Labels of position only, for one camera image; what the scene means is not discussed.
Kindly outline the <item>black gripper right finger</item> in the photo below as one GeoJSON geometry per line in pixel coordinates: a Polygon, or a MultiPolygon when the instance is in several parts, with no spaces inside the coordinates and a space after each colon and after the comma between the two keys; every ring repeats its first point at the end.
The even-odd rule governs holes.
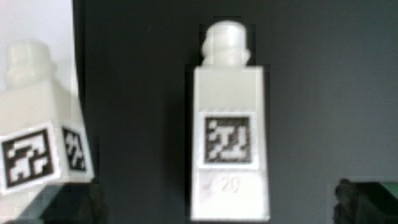
{"type": "Polygon", "coordinates": [[[333,224],[398,224],[398,182],[339,181],[333,224]]]}

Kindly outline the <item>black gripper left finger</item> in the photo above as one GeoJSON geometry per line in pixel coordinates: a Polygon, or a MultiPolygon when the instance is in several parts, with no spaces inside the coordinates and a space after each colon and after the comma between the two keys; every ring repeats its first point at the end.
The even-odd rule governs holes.
{"type": "Polygon", "coordinates": [[[40,218],[44,224],[108,224],[102,188],[95,183],[62,186],[40,218]]]}

